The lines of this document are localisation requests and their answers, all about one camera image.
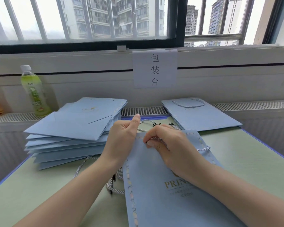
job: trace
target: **green beverage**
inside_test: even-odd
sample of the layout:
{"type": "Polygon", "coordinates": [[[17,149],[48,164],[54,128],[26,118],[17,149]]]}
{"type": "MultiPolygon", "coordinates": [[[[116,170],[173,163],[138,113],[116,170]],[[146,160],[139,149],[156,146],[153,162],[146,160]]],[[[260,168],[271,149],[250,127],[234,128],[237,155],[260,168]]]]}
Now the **green beverage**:
{"type": "Polygon", "coordinates": [[[46,98],[39,77],[31,72],[29,65],[22,65],[23,72],[21,83],[26,93],[30,96],[36,116],[46,116],[52,112],[46,103],[46,98]]]}

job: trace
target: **person's left arm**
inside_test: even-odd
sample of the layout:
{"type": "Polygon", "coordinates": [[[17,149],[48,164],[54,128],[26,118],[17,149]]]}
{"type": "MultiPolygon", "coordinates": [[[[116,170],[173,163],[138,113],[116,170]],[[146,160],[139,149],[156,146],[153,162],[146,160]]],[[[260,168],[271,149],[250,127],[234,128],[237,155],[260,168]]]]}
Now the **person's left arm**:
{"type": "Polygon", "coordinates": [[[14,227],[79,226],[105,183],[129,155],[139,123],[139,114],[132,121],[115,122],[100,158],[14,227]]]}

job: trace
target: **table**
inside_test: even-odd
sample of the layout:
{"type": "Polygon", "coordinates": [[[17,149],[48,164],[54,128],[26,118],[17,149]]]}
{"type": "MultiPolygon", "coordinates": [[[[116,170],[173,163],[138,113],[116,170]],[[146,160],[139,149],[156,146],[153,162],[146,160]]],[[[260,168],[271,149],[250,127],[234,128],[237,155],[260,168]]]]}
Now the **table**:
{"type": "MultiPolygon", "coordinates": [[[[171,117],[156,123],[173,122],[171,117]]],[[[150,129],[150,124],[140,128],[150,129]]],[[[284,158],[240,128],[200,132],[212,153],[231,173],[284,199],[284,158]]],[[[95,160],[88,160],[82,170],[95,160]]],[[[82,160],[39,171],[28,158],[0,185],[0,227],[12,226],[67,184],[82,160]]],[[[114,187],[124,189],[122,181],[114,187]]],[[[125,197],[104,187],[83,219],[82,227],[127,227],[125,197]]]]}

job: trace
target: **white paper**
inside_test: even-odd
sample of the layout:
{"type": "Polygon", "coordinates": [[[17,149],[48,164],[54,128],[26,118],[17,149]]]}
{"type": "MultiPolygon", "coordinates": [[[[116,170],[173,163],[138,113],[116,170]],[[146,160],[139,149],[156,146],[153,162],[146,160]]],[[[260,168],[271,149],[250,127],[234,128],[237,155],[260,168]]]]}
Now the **white paper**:
{"type": "Polygon", "coordinates": [[[135,88],[173,87],[177,81],[178,50],[133,51],[135,88]]]}

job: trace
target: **person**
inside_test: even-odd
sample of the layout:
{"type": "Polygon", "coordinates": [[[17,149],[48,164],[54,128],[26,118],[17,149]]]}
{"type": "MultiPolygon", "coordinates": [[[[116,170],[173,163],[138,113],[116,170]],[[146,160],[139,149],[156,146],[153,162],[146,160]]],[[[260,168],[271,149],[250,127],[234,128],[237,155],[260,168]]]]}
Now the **person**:
{"type": "MultiPolygon", "coordinates": [[[[105,183],[128,157],[139,123],[139,114],[132,121],[115,122],[100,158],[14,226],[79,226],[105,183]]],[[[248,227],[284,227],[284,200],[210,164],[181,131],[157,125],[143,142],[155,148],[175,174],[214,196],[248,227]],[[152,137],[163,139],[168,149],[152,137]]]]}

